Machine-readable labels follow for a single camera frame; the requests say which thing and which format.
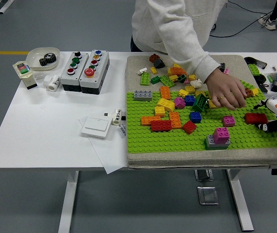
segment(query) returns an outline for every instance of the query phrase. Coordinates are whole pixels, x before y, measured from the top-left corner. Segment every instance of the green lego brick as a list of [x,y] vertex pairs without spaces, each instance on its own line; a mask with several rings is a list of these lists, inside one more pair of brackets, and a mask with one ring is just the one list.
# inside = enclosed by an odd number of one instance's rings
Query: green lego brick
[[[254,88],[248,83],[242,83],[249,89]],[[255,125],[247,125],[244,120],[246,113],[265,113],[268,119],[276,119],[275,115],[267,108],[253,110],[253,107],[260,100],[265,99],[261,91],[257,96],[246,99],[247,107],[236,111],[230,111],[226,108],[205,109],[201,113],[201,123],[196,125],[196,130],[190,135],[179,129],[169,132],[152,132],[150,127],[141,126],[141,116],[154,116],[154,107],[161,95],[159,92],[153,92],[150,102],[134,101],[133,97],[133,92],[127,93],[129,153],[204,151],[206,150],[204,145],[206,136],[213,134],[216,128],[223,127],[222,117],[227,115],[233,115],[236,121],[236,125],[228,129],[231,144],[227,150],[277,147],[277,132],[265,133],[257,129]],[[171,92],[171,97],[172,99],[178,97],[178,92]],[[191,111],[193,111],[191,106],[175,110],[175,112],[179,112],[182,125],[189,120]],[[169,120],[167,111],[162,119]]]
[[158,82],[160,81],[160,78],[161,78],[161,77],[159,77],[159,76],[153,77],[153,78],[151,79],[151,83],[152,83],[152,84],[158,83]]
[[206,106],[207,98],[203,94],[199,94],[196,97],[195,103],[192,106],[192,109],[197,112],[203,112],[204,107]]
[[163,75],[160,77],[160,81],[164,86],[173,87],[175,86],[175,83],[173,83],[167,76]]
[[149,86],[150,74],[148,72],[142,73],[142,77],[140,79],[140,85]]
[[258,68],[255,64],[249,64],[248,67],[249,67],[251,73],[253,74],[253,76],[259,76],[260,75],[260,72],[259,72],[259,70],[258,70]]

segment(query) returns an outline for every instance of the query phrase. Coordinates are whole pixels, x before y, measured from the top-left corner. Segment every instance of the blue lego brick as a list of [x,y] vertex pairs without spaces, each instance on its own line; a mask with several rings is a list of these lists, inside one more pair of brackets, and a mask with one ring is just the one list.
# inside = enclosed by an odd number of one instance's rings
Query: blue lego brick
[[193,106],[195,101],[196,101],[195,96],[186,96],[185,97],[186,106]]
[[191,112],[189,118],[193,123],[201,123],[202,117],[199,112]]
[[134,100],[152,101],[152,91],[134,91]]

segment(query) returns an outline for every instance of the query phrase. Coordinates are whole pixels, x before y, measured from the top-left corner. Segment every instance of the finger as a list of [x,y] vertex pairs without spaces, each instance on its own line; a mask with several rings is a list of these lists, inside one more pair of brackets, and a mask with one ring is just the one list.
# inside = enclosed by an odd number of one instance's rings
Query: finger
[[227,98],[224,97],[224,98],[220,99],[219,101],[220,101],[222,106],[228,108],[229,110],[233,110],[233,111],[236,110],[236,108],[229,103]]

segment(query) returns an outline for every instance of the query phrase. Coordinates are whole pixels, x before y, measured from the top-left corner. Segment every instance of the orange lego brick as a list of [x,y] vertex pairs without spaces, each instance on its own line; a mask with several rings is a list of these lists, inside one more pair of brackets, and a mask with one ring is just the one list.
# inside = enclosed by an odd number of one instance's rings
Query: orange lego brick
[[160,93],[162,99],[171,100],[171,93],[169,92],[168,86],[161,86]]

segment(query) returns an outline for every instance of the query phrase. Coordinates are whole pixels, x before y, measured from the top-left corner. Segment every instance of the red lego brick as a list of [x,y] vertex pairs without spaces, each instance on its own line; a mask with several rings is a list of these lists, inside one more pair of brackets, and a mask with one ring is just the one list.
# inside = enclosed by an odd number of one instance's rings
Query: red lego brick
[[183,125],[182,129],[187,133],[187,134],[192,134],[194,130],[196,130],[196,125],[192,121],[188,121],[186,124]]
[[171,120],[153,120],[151,122],[151,131],[153,132],[170,131],[171,129],[172,129]]
[[268,118],[264,113],[246,113],[244,119],[249,125],[268,123]]

